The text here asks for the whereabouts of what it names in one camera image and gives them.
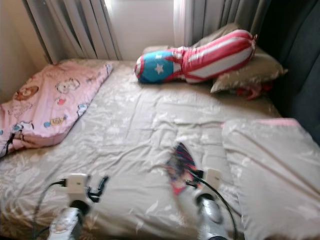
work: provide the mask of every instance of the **white star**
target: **white star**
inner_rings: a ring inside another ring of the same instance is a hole
[[[158,74],[163,73],[164,72],[164,66],[157,63],[156,64],[156,68],[154,70],[157,71]]]

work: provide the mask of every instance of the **body pillow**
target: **body pillow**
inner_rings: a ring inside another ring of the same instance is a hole
[[[254,55],[256,37],[235,30],[204,46],[180,47],[142,55],[135,75],[141,83],[163,83],[176,79],[200,83],[244,66]]]

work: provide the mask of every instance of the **beige floral bed sheet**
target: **beige floral bed sheet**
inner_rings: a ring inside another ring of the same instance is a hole
[[[241,232],[241,210],[221,125],[234,118],[277,117],[271,102],[212,96],[209,83],[141,85],[134,76],[134,62],[113,63],[113,73],[62,143],[1,159],[0,235],[31,239],[34,208],[45,187],[68,174],[86,173],[92,175],[92,187],[103,176],[110,180],[86,217],[82,240],[196,239],[193,189],[175,197],[163,168],[178,142],[187,146],[200,169],[222,172],[219,190],[235,209]],[[40,208],[38,229],[67,206],[65,189],[54,186]],[[231,221],[221,207],[232,235]]]

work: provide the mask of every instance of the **curtain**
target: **curtain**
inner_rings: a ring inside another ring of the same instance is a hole
[[[119,60],[104,0],[26,0],[53,63],[68,58]]]
[[[178,28],[190,29],[189,34],[184,32],[184,46],[194,44],[215,30],[234,22],[252,34],[258,34],[271,2],[271,0],[190,0],[190,9],[186,10],[183,4],[178,4],[184,1],[174,0],[176,7],[174,17],[184,14],[184,19],[189,21],[175,27],[175,40],[176,35],[177,37],[181,35]]]
[[[191,44],[193,19],[193,0],[174,0],[173,2],[173,29],[175,47]]]

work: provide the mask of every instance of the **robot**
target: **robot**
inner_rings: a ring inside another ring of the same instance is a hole
[[[208,169],[206,172],[196,171],[195,178],[186,184],[198,187],[197,179],[204,179],[210,186],[218,186],[220,172]],[[51,223],[48,240],[77,240],[80,236],[84,218],[94,203],[98,203],[109,179],[104,177],[96,192],[91,192],[88,186],[91,176],[88,174],[71,174],[60,184],[67,188],[69,208],[63,210]],[[198,206],[199,213],[199,240],[227,240],[228,234],[223,226],[223,217],[212,190],[206,185],[194,191],[193,199]]]

